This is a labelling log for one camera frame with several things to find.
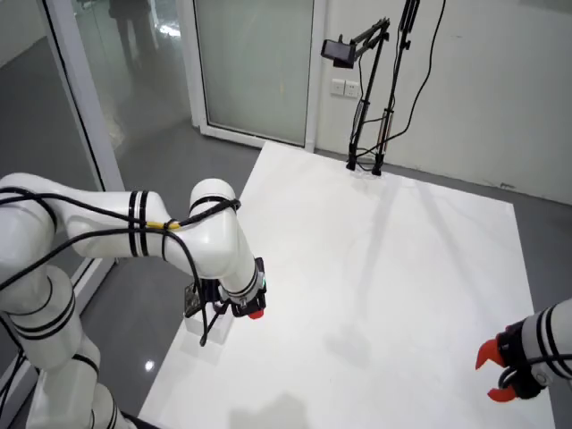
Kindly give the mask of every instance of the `yellow cable tie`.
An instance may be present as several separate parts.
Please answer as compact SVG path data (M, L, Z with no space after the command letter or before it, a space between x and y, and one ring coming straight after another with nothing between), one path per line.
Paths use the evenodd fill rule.
M157 228L158 230L162 230L164 228L164 223L160 223L160 222L147 222L147 226L149 228ZM181 226L179 225L179 223L177 222L173 222L169 225L169 229L170 230L176 230L177 228L180 228Z

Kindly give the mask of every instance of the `white door frame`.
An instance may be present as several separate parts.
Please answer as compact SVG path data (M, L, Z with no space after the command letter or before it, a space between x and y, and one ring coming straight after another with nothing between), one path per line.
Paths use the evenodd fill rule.
M62 79L71 113L80 131L80 141L88 158L91 172L99 190L124 190L109 131L99 104L96 87L91 77L88 58L76 22L73 0L37 0L46 36L54 54L55 64ZM86 258L71 277L76 295L76 308L81 313L96 293L114 260ZM0 377L4 386L12 373L15 360ZM8 427L28 398L38 376L26 361L16 374L8 394L0 429Z
M304 141L304 149L308 152L314 152L315 149L321 86L320 79L322 78L322 59L320 53L324 42L326 12L327 0L314 0L307 97L306 137ZM201 70L200 52L198 49L198 29L195 19L194 0L177 0L177 13L180 20L181 37L183 42L183 59L185 62L185 68L187 69L187 86L189 88L190 110L193 125L198 126L201 134L207 136L235 141L243 145L262 147L268 139L251 136L238 131L218 128L208 123L204 96L205 85Z

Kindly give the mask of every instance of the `robotic arm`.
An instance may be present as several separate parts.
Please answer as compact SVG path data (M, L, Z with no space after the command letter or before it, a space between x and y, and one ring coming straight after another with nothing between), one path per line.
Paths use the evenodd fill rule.
M58 229L84 257L162 257L193 276L198 302L231 306L236 316L265 308L262 260L253 257L224 181L201 181L189 219L174 221L155 192L87 192L17 173L0 180L0 310L12 319L30 363L42 375L28 427L122 424L111 395L97 384L99 352L81 328L69 277L46 265ZM201 345L205 344L207 327Z
M535 398L557 378L572 380L572 299L508 326L478 352L476 369L487 360L507 368L499 388L489 397L497 402Z

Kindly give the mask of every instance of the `white table surface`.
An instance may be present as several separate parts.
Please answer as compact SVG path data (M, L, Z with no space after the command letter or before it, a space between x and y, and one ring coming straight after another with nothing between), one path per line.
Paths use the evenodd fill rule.
M140 417L168 429L542 428L479 346L533 313L511 204L267 143L240 222L265 260L262 319L223 346L181 325Z

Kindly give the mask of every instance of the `black cable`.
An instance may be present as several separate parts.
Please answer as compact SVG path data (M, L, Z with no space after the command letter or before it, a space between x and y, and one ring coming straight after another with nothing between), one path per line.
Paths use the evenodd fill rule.
M202 307L201 312L202 312L202 316L203 316L203 328L205 331L203 336L205 337L206 336L206 328L207 328L206 311L205 311L205 303L206 303L205 291L203 290L202 282L201 282L200 278L198 277L197 268L195 267L195 261L193 260L191 254L189 252L189 248L187 248L187 245L181 239L181 237L174 234L170 230L143 227L143 228L112 228L112 229L103 230L103 231L84 232L83 234L80 234L80 235L77 235L71 239L68 239L67 241L65 241L64 243L62 243L61 245L59 245L58 247L53 249L51 252L49 252L45 256L41 257L39 260L37 260L33 264L28 265L26 268L19 271L18 273L16 273L12 277L10 277L8 280L0 283L0 291L8 288L14 282L17 282L19 279L21 279L23 276L31 273L32 271L34 271L35 269L37 269L40 266L42 266L43 264L45 264L47 261L49 261L50 259L52 259L56 255L58 255L59 253L61 253L62 251L66 250L67 248L69 248L70 246L74 245L75 243L77 243L79 241L92 239L95 237L106 237L106 236L111 236L111 235L120 235L120 234L128 234L128 233L139 234L142 232L150 233L150 234L167 235L169 238L177 241L177 243L181 246L181 248L185 254L185 257L189 261L190 269L191 269L191 272L193 274L193 277L195 278L195 282L199 283L199 285L198 285L198 298L201 301L201 307Z
M433 40L431 41L431 49L429 51L429 70L427 71L427 76L425 77L425 80L421 84L421 88L419 88L419 90L417 91L417 95L415 96L415 99L413 100L413 105L411 106L411 113L409 114L408 124L403 131L398 132L397 134L389 137L387 139L387 141L390 141L390 140L396 139L399 136L402 136L403 134L405 134L408 131L409 126L411 125L411 121L413 120L413 113L415 112L417 100L419 99L419 96L421 95L423 88L425 87L425 85L427 84L427 81L429 80L429 77L431 76L431 69L433 68L433 50L435 48L435 39L437 39L437 33L439 32L439 28L441 27L441 21L443 18L443 14L445 13L445 5L446 4L447 4L447 0L443 0L443 6L441 8L441 13L439 14L439 20L437 21L437 26L435 27L435 32L433 34Z
M224 301L224 304L221 307L214 309L214 316L211 319L211 322L208 324L208 327L207 327L208 332L210 332L211 329L213 328L213 326L215 326L215 322L216 322L216 319L218 319L218 316L226 313L226 310L228 309L230 304L231 304L230 301Z
M354 120L351 123L351 135L349 136L349 143L351 143L351 141L354 139L354 137L356 137L356 134L358 134L358 130L356 130L356 118L358 117L358 112L359 112L359 106L361 105L363 100L359 100L357 102L357 106L356 106L356 112L354 113Z
M433 40L432 40L432 42L431 42L431 49L430 49L430 53L429 53L429 70L427 71L427 76L425 77L425 80L423 81L423 83L421 84L421 87L420 87L419 90L417 91L416 97L415 97L415 99L414 99L414 101L413 101L413 105L411 106L411 112L410 112L410 114L409 114L408 124L407 124L407 126L405 127L405 130L403 130L403 131L401 131L401 132L399 132L399 133L397 133L397 134L395 134L395 135L389 137L389 138L386 140L386 142L387 142L387 141L390 141L390 140L393 140L393 139L396 139L397 137L402 136L403 134L405 134L405 133L407 132L407 130L409 129L409 126L411 125L411 121L413 120L413 113L415 112L415 107L416 107L416 104L417 104L417 100L419 99L419 96L421 95L421 92L423 91L423 88L425 87L427 81L429 80L429 77L431 76L431 70L432 70L432 68L433 68L433 50L434 50L434 47L435 47L435 39L437 39L437 34L438 34L438 32L439 32L439 28L441 27L441 21L442 21L443 14L444 14L444 12L445 12L445 5L446 5L446 4L447 4L447 0L443 0L442 8L441 8L441 13L440 13L440 15L439 15L439 20L437 21L437 26L435 27L435 32L434 32L434 34L433 34ZM396 71L396 68L397 68L397 58L398 58L398 55L399 55L399 42L400 42L400 33L399 33L399 28L398 28L398 35L397 35L397 37L396 37L396 44L395 44L395 60L393 61L393 79L392 79L392 81L391 81L391 84L392 84L392 85L393 85L393 83L395 82L395 80L397 79L397 75L396 75L395 71ZM395 108L395 101L396 101L395 96L393 96L393 99L392 99L392 101L391 101L391 110L393 110L393 109ZM374 122L375 122L375 121L380 121L381 119L383 119L383 117L382 117L382 118L377 118L377 119L375 119L375 120L373 120L373 121L374 121ZM360 157L360 156L364 156L364 155L370 154L370 153L374 152L379 146L381 146L381 143L378 143L378 144L376 144L375 146L370 147L369 149L364 149L364 148L362 148L362 147L358 147L358 149L360 149L360 150L365 150L365 152L362 153L362 154L356 155L356 157Z
M397 79L397 59L400 55L400 28L397 28L397 32L395 35L395 59L393 60L393 77L391 78L391 87L393 88L393 84ZM395 110L395 93L393 93L393 98L391 100L391 110Z
M163 229L168 230L172 223L177 222L176 219L170 219L169 221L163 224ZM161 240L161 258L167 262L167 256L165 255L165 247L167 245L167 236L163 235L163 239Z
M506 389L510 386L510 382L514 373L518 371L518 369L528 368L529 366L535 364L541 364L544 362L556 362L558 360L572 360L572 353L558 355L558 356L542 356L542 357L533 357L527 359L524 362L517 363L515 365L509 366L505 369L499 377L499 389Z
M364 96L364 79L363 79L362 74L361 74L361 59L362 58L363 58L363 56L360 56L359 60L357 61L357 67L359 68L359 88L361 89L361 94L359 95L360 99Z
M0 194L13 193L13 192L14 192L13 189L0 188ZM19 197L10 197L10 198L5 198L5 199L0 199L0 206L3 206L5 204L17 203L17 202L21 202L21 201L37 201L37 202L39 202L39 201L42 201L44 199L58 199L58 200L66 202L66 203L73 204L75 206L84 208L84 209L89 210L91 212L95 212L95 213L99 213L101 215L107 215L110 217L114 217L116 219L120 219L120 220L125 221L127 223L137 223L137 224L142 224L142 225L145 225L145 223L146 223L145 220L140 219L138 217L127 216L126 214L120 214L117 212L113 212L111 210L105 210L104 208L92 206L91 204L84 203L84 202L79 201L75 198L70 198L70 197L66 197L64 195L54 194L54 193L50 193L50 192L44 192L44 193L38 193L38 194L30 193L30 194L22 195ZM240 208L240 201L238 199L225 200L221 203L218 203L218 204L208 208L204 212L201 212L199 214L191 216L182 222L178 222L178 224L180 227L183 227L183 226L190 225L192 223L197 223L197 222L200 222L200 221L206 219L207 217L210 217L216 213L222 212L223 210L226 210L227 208L233 208L234 210L238 210Z
M5 194L5 193L13 193L13 191L12 190L6 190L5 188L1 188L0 194ZM139 219L138 217L127 216L126 214L119 214L116 212L112 212L111 210L105 210L104 208L92 206L90 204L86 204L86 203L83 203L81 201L78 201L77 199L66 197L64 195L54 194L51 192L44 192L44 193L38 193L38 194L31 193L31 194L22 195L19 197L10 197L10 198L5 198L5 199L0 199L0 206L3 206L5 204L18 203L21 201L37 201L38 202L38 201L43 201L44 199L59 199L60 201L64 201L66 203L70 203L70 204L73 204L75 206L85 208L86 210L89 210L91 212L100 213L101 215L111 216L111 217L114 217L116 219L120 219L122 221L125 221L127 223L139 223L139 224L143 223L143 224L145 224L145 221L142 219Z
M15 190L18 191L17 189L14 189L14 188L2 188L2 189L0 189L0 193L8 193L8 192L14 193ZM128 222L128 223L139 223L139 224L145 224L146 223L146 221L144 221L142 219L132 217L132 216L127 216L124 214L118 214L116 212L113 212L110 210L105 210L105 209L100 208L100 207L92 206L92 205L83 203L79 200L76 200L74 198L69 198L66 196L59 195L59 194L54 194L54 193L34 194L34 193L31 193L27 190L26 190L26 192L27 192L26 194L24 194L20 197L5 198L5 199L0 200L0 206L5 205L5 204L11 204L11 203L18 202L18 201L27 201L27 200L34 200L34 201L37 201L39 204L44 205L45 204L44 198L53 198L53 199L59 199L59 200L65 201L65 202L70 203L70 204L74 204L75 206L79 206L81 208L85 208L87 210L90 210L90 211L93 211L96 213L100 213L102 215L108 215L108 216L111 216L111 217L114 217L117 219L121 219L121 220ZM186 219L185 221L180 222L179 226L182 227L182 226L187 226L187 225L190 225L193 223L201 222L204 219L206 219L207 217L212 216L216 213L222 212L223 210L226 210L227 208L233 208L234 210L238 210L240 208L239 200L238 199L224 200L223 202L220 202L220 203L208 208L204 212L201 212L200 214L196 214L194 216L191 216L188 219ZM199 298L199 301L201 303L201 315L203 318L203 337L201 338L201 344L204 345L206 343L206 337L208 335L208 329L207 329L207 323L206 323L206 309L205 309L205 306L206 306L205 291L203 289L200 278L198 277L197 268L195 267L194 260L191 256L190 252L189 252L189 249L187 248L184 241L182 241L182 239L180 237L175 235L171 230L167 230L166 228L163 228L163 229L147 228L147 227L115 228L115 229L110 229L110 230L105 230L105 231L91 231L91 232L86 232L84 234L78 235L72 239L65 241L63 244L61 244L60 246L58 246L57 248L55 248L54 250L49 252L44 257L40 258L35 263L29 265L25 269L21 270L19 273L13 275L8 280L0 283L0 291L4 290L5 288L10 286L14 282L17 282L24 275L31 273L35 269L39 268L40 266L45 264L47 261L49 261L52 257L55 257L60 252L64 251L65 249L67 249L68 247L77 243L78 241L86 240L86 239L94 238L94 237L104 237L104 236L119 235L119 234L124 234L124 233L142 233L142 232L162 234L164 236L166 235L168 237L171 237L172 239L177 241L179 243L179 245L181 246L181 248L183 249L183 252L185 253L186 258L189 261L189 265L191 268L191 272L193 273L193 277L196 279L195 282L199 283L199 285L198 285L198 298Z
M385 116L382 116L381 118L370 119L369 121L364 121L364 125L366 125L367 123L370 123L370 122L379 122L379 121L382 121L384 117L385 117ZM354 132L354 133L351 135L351 137L352 137L352 138L356 137L356 133L357 133L357 131ZM364 147L357 147L357 150L366 150L366 149L365 149Z
M0 316L0 324L5 328L6 332L8 333L8 336L10 337L10 340L13 341L16 348L21 349L20 342L18 341L18 339L16 338L16 336L12 332L12 329L10 329L10 326L8 326L8 323L4 320L4 318L2 316Z
M6 401L8 400L8 395L10 394L10 389L12 388L12 384L14 383L14 378L16 378L16 375L18 374L18 371L20 370L20 368L21 368L21 366L25 360L26 360L26 358L24 357L24 353L20 349L18 351L18 357L16 358L14 369L12 370L12 373L10 374L10 378L6 382L6 385L4 386L4 388L2 389L2 393L0 393L3 395L2 396L2 402L0 403L0 418L2 418L2 414L4 413L4 406L6 405Z
M359 168L361 168L364 172L371 172L373 170L373 167L372 168L366 168L366 167L364 167L363 164L361 164L358 161L356 161L356 164L359 165Z

